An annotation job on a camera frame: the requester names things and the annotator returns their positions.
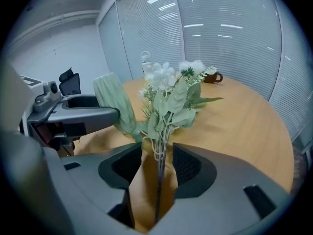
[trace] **round wooden table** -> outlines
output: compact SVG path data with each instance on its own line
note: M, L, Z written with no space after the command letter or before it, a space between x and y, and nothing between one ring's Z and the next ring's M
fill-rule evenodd
M144 121L138 91L144 80L123 84L137 121ZM201 84L202 97L223 97L208 103L197 113L190 129L180 128L170 138L162 186L160 215L174 203L177 188L172 165L172 143L183 143L243 159L265 173L286 191L293 179L293 150L288 131L276 111L258 93L229 78L218 84ZM76 155L99 152L133 143L114 126L81 137L75 142ZM130 185L135 229L147 232L154 225L157 198L157 162L150 142L143 143L142 164Z

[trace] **black office chair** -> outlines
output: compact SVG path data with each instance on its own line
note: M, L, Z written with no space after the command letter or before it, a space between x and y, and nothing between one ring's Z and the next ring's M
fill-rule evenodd
M61 82L59 89L62 95L81 94L79 74L74 74L72 68L62 73L59 77L59 81Z

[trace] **brown ceramic mug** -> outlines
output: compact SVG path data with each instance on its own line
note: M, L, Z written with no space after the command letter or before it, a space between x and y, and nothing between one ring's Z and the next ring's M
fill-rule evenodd
M206 76L204 79L204 83L210 83L210 84L214 82L219 83L219 82L222 82L222 80L223 80L223 75L217 71L213 75Z

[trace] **mug handle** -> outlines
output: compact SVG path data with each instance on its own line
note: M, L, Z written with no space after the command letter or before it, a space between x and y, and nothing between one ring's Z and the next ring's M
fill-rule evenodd
M220 79L219 79L219 80L215 80L215 82L217 82L217 83L222 82L222 80L223 80L223 75L220 74L218 71L216 72L216 74L220 76Z

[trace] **white ceiling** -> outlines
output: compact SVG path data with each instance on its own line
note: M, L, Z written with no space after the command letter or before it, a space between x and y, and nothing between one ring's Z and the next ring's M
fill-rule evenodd
M103 0L32 0L18 19L14 35L45 20L79 11L100 10Z

